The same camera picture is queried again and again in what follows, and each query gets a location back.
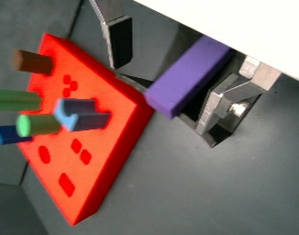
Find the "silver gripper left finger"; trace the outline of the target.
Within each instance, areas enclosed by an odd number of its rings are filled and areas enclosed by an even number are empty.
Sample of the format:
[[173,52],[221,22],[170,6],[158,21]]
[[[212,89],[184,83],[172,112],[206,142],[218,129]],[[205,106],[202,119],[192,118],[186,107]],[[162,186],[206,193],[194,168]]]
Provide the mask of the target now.
[[109,65],[118,69],[132,59],[132,18],[124,13],[120,0],[88,1],[98,18]]

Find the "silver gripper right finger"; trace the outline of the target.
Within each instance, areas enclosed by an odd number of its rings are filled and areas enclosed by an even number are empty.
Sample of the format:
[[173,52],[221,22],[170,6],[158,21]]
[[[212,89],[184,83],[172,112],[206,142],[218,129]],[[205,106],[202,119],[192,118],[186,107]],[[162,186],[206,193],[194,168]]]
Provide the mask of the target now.
[[280,75],[280,70],[245,56],[238,73],[209,90],[196,132],[202,135],[214,125],[233,132],[259,95],[271,89]]

